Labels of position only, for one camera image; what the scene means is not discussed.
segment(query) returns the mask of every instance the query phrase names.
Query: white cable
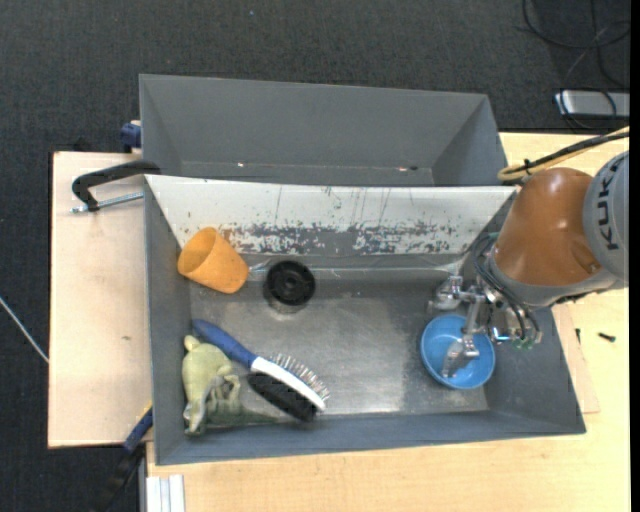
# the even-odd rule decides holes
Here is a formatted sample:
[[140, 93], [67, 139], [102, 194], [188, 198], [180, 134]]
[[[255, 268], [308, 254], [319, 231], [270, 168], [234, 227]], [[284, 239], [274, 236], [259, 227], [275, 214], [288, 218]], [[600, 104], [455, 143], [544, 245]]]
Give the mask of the white cable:
[[22, 331], [22, 334], [25, 335], [25, 337], [29, 340], [29, 343], [31, 343], [31, 345], [33, 346], [33, 348], [36, 349], [36, 352], [38, 352], [38, 354], [40, 354], [40, 357], [42, 359], [44, 359], [44, 361], [49, 364], [49, 358], [47, 357], [47, 354], [44, 353], [44, 351], [40, 348], [40, 345], [38, 345], [36, 343], [36, 340], [33, 339], [33, 337], [31, 336], [31, 334], [29, 334], [29, 331], [27, 331], [27, 329], [25, 328], [24, 325], [22, 325], [22, 322], [20, 321], [20, 319], [15, 315], [15, 313], [11, 310], [11, 308], [9, 307], [9, 305], [4, 301], [4, 299], [2, 298], [2, 295], [0, 295], [0, 304], [2, 304], [2, 306], [4, 307], [4, 309], [7, 311], [7, 313], [9, 313], [9, 316], [11, 318], [13, 318], [13, 321], [17, 324], [18, 327], [20, 327], [20, 330]]

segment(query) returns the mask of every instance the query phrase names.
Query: yellow wire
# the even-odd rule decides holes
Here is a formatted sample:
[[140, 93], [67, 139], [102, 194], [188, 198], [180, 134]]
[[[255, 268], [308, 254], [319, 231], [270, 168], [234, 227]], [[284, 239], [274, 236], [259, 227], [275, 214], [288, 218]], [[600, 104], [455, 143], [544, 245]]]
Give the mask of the yellow wire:
[[[619, 135], [621, 133], [626, 133], [629, 132], [629, 127], [625, 126], [624, 128], [621, 128], [620, 130], [616, 130], [615, 132], [611, 132], [608, 135]], [[518, 172], [513, 172], [515, 169], [518, 169], [519, 167], [522, 167], [523, 164], [513, 164], [513, 165], [509, 165], [507, 167], [505, 167], [504, 169], [501, 169], [498, 172], [498, 179], [500, 181], [514, 181], [514, 180], [518, 180], [520, 178], [523, 178], [525, 176], [531, 175], [531, 174], [535, 174], [536, 172], [542, 171], [544, 169], [548, 169], [549, 167], [552, 167], [554, 165], [559, 164], [560, 162], [563, 162], [565, 160], [568, 160], [569, 158], [573, 158], [574, 156], [577, 156], [581, 153], [584, 153], [585, 151], [589, 151], [590, 149], [593, 149], [594, 147], [597, 146], [589, 146], [586, 148], [582, 148], [582, 149], [577, 149], [575, 151], [572, 151], [571, 153], [567, 153], [565, 155], [560, 155], [558, 156], [558, 158], [554, 158], [553, 160], [549, 160], [548, 162], [544, 162], [542, 164], [533, 166], [533, 167], [529, 167], [528, 169], [522, 169]]]

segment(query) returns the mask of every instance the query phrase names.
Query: handle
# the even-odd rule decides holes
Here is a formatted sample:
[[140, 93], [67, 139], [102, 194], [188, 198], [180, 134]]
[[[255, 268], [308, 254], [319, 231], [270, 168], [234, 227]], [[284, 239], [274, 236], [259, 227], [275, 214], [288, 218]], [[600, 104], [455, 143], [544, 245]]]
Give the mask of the handle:
[[87, 205], [90, 212], [95, 212], [100, 209], [100, 205], [91, 192], [89, 192], [89, 188], [102, 185], [103, 183], [129, 178], [137, 174], [160, 174], [160, 168], [153, 162], [147, 160], [135, 160], [133, 162], [127, 162], [126, 164], [116, 165], [115, 167], [109, 167], [108, 169], [101, 169], [78, 176], [74, 180], [73, 185], [71, 185], [71, 190], [78, 199]]
[[205, 320], [193, 320], [192, 323], [193, 328], [205, 341], [218, 347], [234, 361], [251, 369], [251, 365], [258, 358], [257, 355], [240, 345], [240, 343], [220, 329], [220, 327], [210, 324]]
[[147, 430], [151, 428], [151, 425], [153, 425], [153, 409], [149, 407], [149, 409], [147, 409], [142, 418], [140, 418], [140, 421], [138, 421], [136, 426], [133, 427], [131, 433], [125, 439], [124, 449], [129, 453], [133, 453], [136, 447], [142, 441], [144, 435], [147, 433]]
[[92, 500], [89, 512], [108, 512], [116, 499], [124, 492], [125, 487], [133, 479], [138, 466], [144, 459], [145, 445], [138, 445], [131, 453], [125, 451], [118, 462], [113, 475], [107, 480], [104, 488]]

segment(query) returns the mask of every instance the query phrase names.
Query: wooden table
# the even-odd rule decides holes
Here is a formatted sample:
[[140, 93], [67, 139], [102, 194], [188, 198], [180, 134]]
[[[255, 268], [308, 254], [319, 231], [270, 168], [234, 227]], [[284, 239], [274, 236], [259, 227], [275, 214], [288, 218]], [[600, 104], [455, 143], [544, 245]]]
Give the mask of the wooden table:
[[[512, 163], [580, 139], [501, 137]], [[626, 149], [625, 139], [566, 164], [595, 173]], [[129, 158], [136, 156], [55, 156], [52, 448], [121, 442], [151, 396], [141, 205], [68, 213], [78, 204], [69, 188], [75, 176]], [[120, 182], [101, 192], [110, 197], [138, 186]], [[628, 289], [592, 294], [554, 314], [586, 413], [584, 435], [180, 466], [156, 466], [149, 443], [148, 474], [183, 474], [189, 512], [630, 510]]]

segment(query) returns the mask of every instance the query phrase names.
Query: brush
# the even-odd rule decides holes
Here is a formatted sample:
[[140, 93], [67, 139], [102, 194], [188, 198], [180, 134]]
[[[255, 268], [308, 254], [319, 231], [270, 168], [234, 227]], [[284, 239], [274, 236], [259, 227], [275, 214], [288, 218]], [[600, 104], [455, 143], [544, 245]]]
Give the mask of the brush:
[[329, 392], [316, 374], [292, 357], [278, 355], [271, 361], [257, 356], [219, 327], [193, 320], [193, 328], [205, 341], [251, 373], [249, 385], [263, 398], [301, 421], [312, 421], [316, 412], [326, 409]]

